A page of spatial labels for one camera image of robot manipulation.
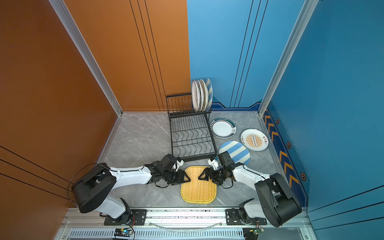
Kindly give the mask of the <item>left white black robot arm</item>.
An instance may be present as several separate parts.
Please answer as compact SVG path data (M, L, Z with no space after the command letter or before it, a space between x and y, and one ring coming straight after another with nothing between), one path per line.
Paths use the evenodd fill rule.
M160 161L136 168L113 168L106 163L96 164L71 186L81 213L99 212L120 225L132 225L134 214L123 198L111 191L130 185L155 184L164 180L168 185L189 183L191 178L180 169L184 161L166 155Z

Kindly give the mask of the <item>yellow woven bamboo tray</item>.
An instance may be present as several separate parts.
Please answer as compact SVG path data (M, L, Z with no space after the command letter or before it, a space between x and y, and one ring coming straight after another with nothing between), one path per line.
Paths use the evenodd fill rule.
M189 204L210 204L217 197L217 185L209 181L198 180L205 166L191 166L185 172L191 179L181 186L181 197Z

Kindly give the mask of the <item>black wire dish rack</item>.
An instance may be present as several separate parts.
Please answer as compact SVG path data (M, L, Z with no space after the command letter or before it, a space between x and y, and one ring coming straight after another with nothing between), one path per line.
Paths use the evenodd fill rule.
M208 112L195 112L192 94L167 96L172 155L191 162L214 158L217 146L209 125Z

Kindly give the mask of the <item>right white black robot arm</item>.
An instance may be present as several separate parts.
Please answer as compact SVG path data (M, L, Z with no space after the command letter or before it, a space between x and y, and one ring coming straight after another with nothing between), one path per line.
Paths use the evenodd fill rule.
M219 154L218 158L221 167L205 168L198 179L212 181L218 186L231 179L256 191L257 202L249 199L239 204L238 216L242 224L253 225L261 218L277 228L302 212L299 200L282 175L259 173L243 163L236 163L228 152Z

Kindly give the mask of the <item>blue white striped plate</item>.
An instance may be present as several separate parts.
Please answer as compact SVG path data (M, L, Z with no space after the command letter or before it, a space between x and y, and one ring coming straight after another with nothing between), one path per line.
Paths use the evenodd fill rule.
M212 107L212 102L213 102L213 86L210 79L206 80L206 86L208 89L208 105L207 105L206 111L210 111Z

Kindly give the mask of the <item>cream plate floral drawing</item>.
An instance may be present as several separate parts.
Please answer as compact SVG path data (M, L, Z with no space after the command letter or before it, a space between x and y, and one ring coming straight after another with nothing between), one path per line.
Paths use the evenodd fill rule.
M208 94L208 88L204 80L200 80L201 89L202 89L202 112L205 112L208 109L208 100L209 100L209 94Z

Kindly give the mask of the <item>white plate red characters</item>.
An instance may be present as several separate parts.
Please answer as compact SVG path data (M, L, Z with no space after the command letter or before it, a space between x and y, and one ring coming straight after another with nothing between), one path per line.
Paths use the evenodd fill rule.
M198 87L195 80L192 80L192 103L195 112L199 110L199 97L198 97Z

